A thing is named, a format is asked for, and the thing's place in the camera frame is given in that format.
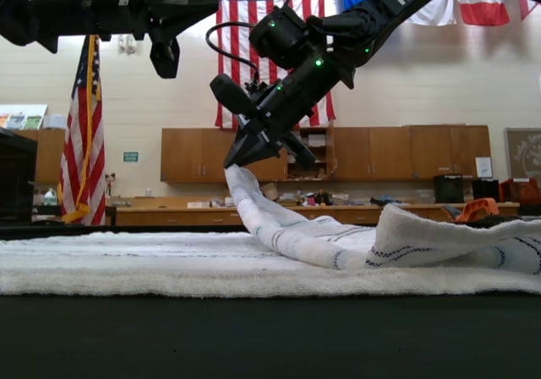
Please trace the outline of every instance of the bulletin board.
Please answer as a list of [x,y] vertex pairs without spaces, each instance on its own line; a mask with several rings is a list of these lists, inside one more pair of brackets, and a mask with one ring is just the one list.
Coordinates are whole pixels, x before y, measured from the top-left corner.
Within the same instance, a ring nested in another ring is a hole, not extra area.
[[541,129],[505,130],[507,164],[512,179],[537,179],[541,185]]

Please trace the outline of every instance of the white cloth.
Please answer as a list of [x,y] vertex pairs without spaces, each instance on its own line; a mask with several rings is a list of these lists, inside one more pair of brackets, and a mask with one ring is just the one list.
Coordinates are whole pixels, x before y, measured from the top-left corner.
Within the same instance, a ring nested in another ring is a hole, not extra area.
[[407,19],[417,25],[445,26],[456,24],[455,0],[432,0]]
[[342,225],[330,217],[309,222],[267,200],[245,169],[229,168],[226,176],[248,231],[269,248],[312,265],[354,270],[437,264],[541,273],[540,221],[473,229],[387,206],[374,236],[371,228]]

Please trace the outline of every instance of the white wall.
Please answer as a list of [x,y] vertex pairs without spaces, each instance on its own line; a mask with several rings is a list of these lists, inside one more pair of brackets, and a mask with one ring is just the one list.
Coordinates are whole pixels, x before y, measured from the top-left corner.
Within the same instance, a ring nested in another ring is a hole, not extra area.
[[[342,4],[326,1],[328,14]],[[333,90],[336,125],[487,124],[495,176],[506,178],[503,129],[541,127],[541,8],[523,23],[516,0],[509,8],[513,23],[502,28],[403,25],[358,69],[355,90]],[[117,173],[117,194],[142,195],[147,188],[154,195],[222,192],[220,185],[172,187],[159,180],[161,128],[214,124],[216,102],[208,84],[217,57],[204,39],[214,22],[210,17],[178,38],[182,56],[175,80],[156,75],[148,40],[132,56],[119,55],[115,41],[101,44],[107,171]],[[37,45],[21,48],[0,39],[0,104],[46,103],[49,113],[67,114],[81,42],[63,38],[55,56]],[[124,151],[139,151],[139,163],[123,163]],[[409,186],[349,188],[404,193]]]

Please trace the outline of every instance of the black box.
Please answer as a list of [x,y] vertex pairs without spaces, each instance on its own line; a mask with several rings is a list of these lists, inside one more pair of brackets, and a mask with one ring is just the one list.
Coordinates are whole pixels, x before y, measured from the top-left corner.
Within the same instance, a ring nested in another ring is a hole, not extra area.
[[445,174],[434,177],[436,203],[463,203],[464,182],[461,174]]
[[500,182],[498,180],[473,180],[472,189],[475,200],[494,199],[496,203],[501,202]]

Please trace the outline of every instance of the green exit sign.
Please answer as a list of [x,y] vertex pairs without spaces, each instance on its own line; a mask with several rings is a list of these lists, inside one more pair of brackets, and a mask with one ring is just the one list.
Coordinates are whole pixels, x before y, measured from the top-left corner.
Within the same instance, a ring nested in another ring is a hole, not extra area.
[[124,152],[124,161],[125,162],[138,162],[139,153],[138,152]]

